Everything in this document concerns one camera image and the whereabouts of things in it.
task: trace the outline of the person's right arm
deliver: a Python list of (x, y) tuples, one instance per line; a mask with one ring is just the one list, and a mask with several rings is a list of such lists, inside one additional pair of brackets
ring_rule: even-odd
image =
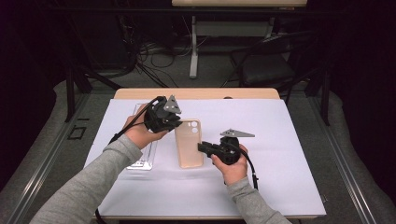
[[(240, 147), (248, 152), (244, 146), (240, 145)], [(244, 156), (232, 165), (224, 164), (216, 155), (212, 155), (212, 161), (223, 174), (227, 190), (247, 224), (290, 223), (279, 212), (272, 209), (256, 189), (251, 187), (247, 177), (247, 159)]]

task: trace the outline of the black metal frame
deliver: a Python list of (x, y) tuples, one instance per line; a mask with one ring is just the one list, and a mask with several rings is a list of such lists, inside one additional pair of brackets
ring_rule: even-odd
[[(42, 7), (42, 11), (45, 14), (114, 14), (114, 15), (171, 15), (171, 16), (204, 16), (204, 15), (249, 15), (249, 16), (269, 16), (269, 17), (298, 17), (298, 18), (310, 18), (310, 19), (325, 19), (325, 20), (343, 20), (349, 15), (347, 8), (343, 10), (335, 11), (323, 11), (323, 10), (307, 10), (307, 9), (297, 9), (297, 10), (279, 10), (276, 8), (269, 7), (166, 7), (166, 8), (88, 8), (88, 7)], [(338, 32), (344, 32), (346, 28), (340, 29)], [(317, 78), (321, 81), (313, 81), (308, 86), (306, 94), (308, 96), (314, 96), (318, 93), (320, 86), (322, 87), (322, 99), (321, 99), (321, 116), (327, 125), (328, 121), (328, 103), (329, 103), (329, 91), (330, 91), (330, 69), (331, 64), (334, 62), (334, 52), (339, 52), (344, 45), (340, 38), (342, 35), (336, 35), (336, 39), (332, 41), (332, 50), (328, 52), (326, 62), (323, 62), (323, 66), (319, 69), (320, 74)], [(97, 78), (99, 81), (107, 84), (114, 90), (120, 88), (118, 84), (100, 76), (99, 74), (93, 72), (89, 68), (85, 67), (81, 70), (80, 66), (76, 66), (72, 63), (72, 60), (68, 58), (67, 54), (61, 53), (63, 55), (62, 59), (67, 61), (70, 71), (67, 71), (67, 87), (68, 87), (68, 115), (66, 121), (69, 121), (74, 114), (74, 93), (73, 93), (73, 83), (78, 80), (78, 87), (83, 92), (91, 92), (92, 87), (88, 81), (85, 81), (86, 77), (84, 74), (89, 74), (91, 77)]]

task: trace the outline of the forearm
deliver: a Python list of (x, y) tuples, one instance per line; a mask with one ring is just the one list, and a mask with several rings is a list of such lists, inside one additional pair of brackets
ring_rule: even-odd
[(247, 224), (289, 223), (265, 202), (256, 189), (250, 186), (247, 177), (228, 186), (227, 189)]
[(141, 155), (138, 147), (123, 135), (61, 187), (41, 207), (32, 223), (89, 223), (120, 172)]

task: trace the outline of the hand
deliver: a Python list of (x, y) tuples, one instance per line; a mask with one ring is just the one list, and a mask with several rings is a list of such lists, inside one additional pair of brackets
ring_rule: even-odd
[[(239, 147), (242, 150), (248, 152), (248, 150), (243, 145), (240, 144)], [(212, 154), (211, 158), (212, 158), (213, 164), (223, 174), (224, 182), (226, 185), (231, 185), (233, 183), (236, 183), (248, 175), (247, 159), (242, 154), (241, 154), (241, 157), (239, 158), (239, 160), (232, 165), (224, 164), (221, 161), (221, 159), (214, 154)]]
[[(137, 113), (139, 113), (144, 107), (145, 105), (141, 105)], [(144, 148), (153, 141), (162, 139), (168, 133), (168, 131), (162, 131), (159, 133), (149, 132), (149, 130), (146, 128), (146, 125), (143, 123), (145, 121), (145, 113), (146, 111), (136, 120), (136, 125), (128, 129), (128, 131), (125, 133), (126, 136), (128, 136), (129, 139), (131, 139), (131, 141), (133, 141), (140, 149)], [(124, 128), (134, 119), (134, 117), (135, 115), (128, 117)]]

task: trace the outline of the beige phone case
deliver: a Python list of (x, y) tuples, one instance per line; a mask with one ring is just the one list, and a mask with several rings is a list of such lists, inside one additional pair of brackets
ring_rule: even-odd
[(201, 143), (201, 122), (198, 119), (182, 119), (175, 128), (178, 164), (181, 168), (198, 167), (204, 164), (204, 154), (198, 151)]

